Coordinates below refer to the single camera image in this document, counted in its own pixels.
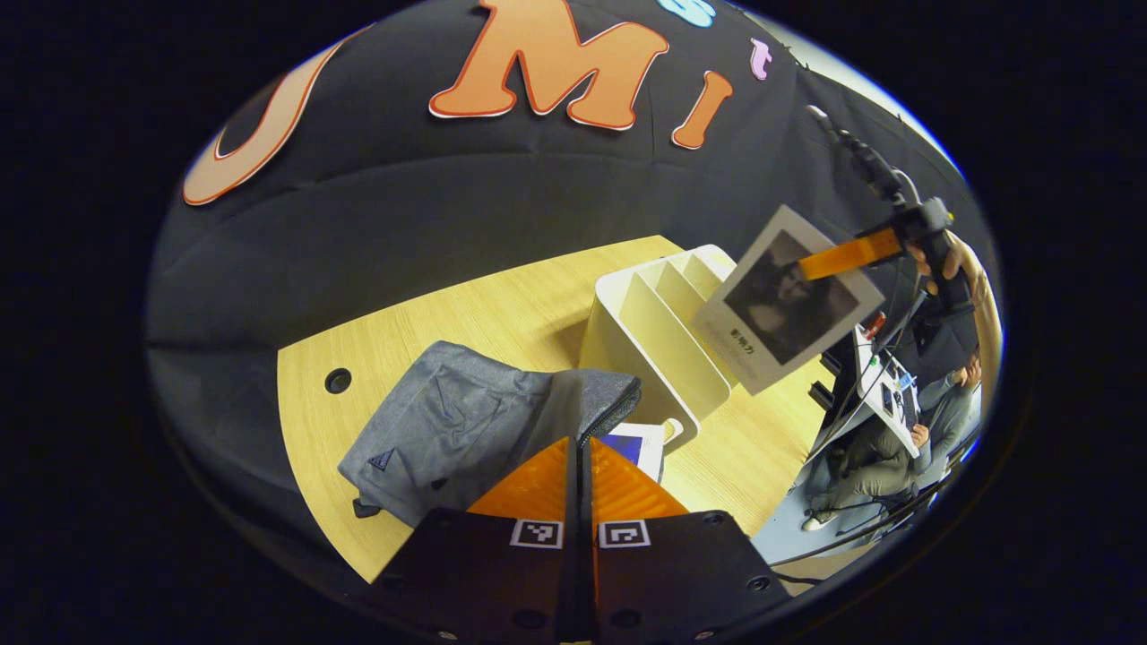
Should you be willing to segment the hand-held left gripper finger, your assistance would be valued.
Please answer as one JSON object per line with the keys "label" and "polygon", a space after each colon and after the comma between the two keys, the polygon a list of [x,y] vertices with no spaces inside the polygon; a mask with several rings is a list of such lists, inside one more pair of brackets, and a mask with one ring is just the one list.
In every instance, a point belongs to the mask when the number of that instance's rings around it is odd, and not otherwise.
{"label": "hand-held left gripper finger", "polygon": [[467,510],[438,507],[372,584],[372,608],[435,644],[556,644],[578,624],[571,441],[560,438]]}
{"label": "hand-held left gripper finger", "polygon": [[582,445],[582,605],[595,644],[721,644],[791,595],[729,512],[692,512],[626,457]]}

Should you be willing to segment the grey portrait book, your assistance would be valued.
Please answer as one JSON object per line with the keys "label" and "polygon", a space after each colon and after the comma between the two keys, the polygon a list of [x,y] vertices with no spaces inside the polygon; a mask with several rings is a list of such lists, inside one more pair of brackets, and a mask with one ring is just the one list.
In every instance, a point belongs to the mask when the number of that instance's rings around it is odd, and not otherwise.
{"label": "grey portrait book", "polygon": [[694,314],[707,350],[749,395],[819,357],[884,304],[861,269],[816,279],[799,269],[830,248],[814,224],[781,205]]}

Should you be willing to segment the blue book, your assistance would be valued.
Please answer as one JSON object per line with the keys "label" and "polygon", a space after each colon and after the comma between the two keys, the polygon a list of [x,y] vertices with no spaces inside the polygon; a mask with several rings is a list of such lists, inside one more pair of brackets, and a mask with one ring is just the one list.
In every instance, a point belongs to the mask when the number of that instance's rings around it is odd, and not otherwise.
{"label": "blue book", "polygon": [[671,423],[649,425],[623,422],[600,438],[642,471],[656,483],[662,482],[665,437],[672,436]]}

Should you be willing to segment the grey schoolbag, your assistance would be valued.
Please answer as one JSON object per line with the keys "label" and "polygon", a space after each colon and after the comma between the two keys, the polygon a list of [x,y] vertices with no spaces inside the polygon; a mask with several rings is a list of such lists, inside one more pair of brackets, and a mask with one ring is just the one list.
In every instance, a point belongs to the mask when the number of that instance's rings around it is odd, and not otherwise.
{"label": "grey schoolbag", "polygon": [[530,372],[438,341],[388,393],[341,458],[357,518],[389,512],[409,527],[431,510],[468,510],[562,438],[621,425],[642,380],[601,370]]}

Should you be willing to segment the white bookshelf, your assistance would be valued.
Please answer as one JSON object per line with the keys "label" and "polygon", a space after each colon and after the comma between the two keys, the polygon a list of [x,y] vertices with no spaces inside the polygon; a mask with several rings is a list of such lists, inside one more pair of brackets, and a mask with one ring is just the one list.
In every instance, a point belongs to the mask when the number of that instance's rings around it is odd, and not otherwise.
{"label": "white bookshelf", "polygon": [[629,373],[642,398],[629,422],[664,426],[674,451],[721,409],[752,409],[751,395],[694,325],[708,297],[735,269],[719,246],[701,244],[598,278],[578,366]]}

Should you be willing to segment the white electronics board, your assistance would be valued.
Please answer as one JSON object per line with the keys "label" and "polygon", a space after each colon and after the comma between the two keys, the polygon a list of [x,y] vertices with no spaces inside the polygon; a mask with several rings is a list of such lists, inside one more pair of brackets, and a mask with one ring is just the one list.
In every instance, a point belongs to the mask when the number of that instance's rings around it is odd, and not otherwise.
{"label": "white electronics board", "polygon": [[912,458],[918,457],[920,449],[912,438],[912,428],[920,420],[921,412],[915,376],[892,356],[876,353],[875,344],[866,339],[863,326],[855,326],[852,339],[858,373],[856,393],[861,407],[877,417]]}

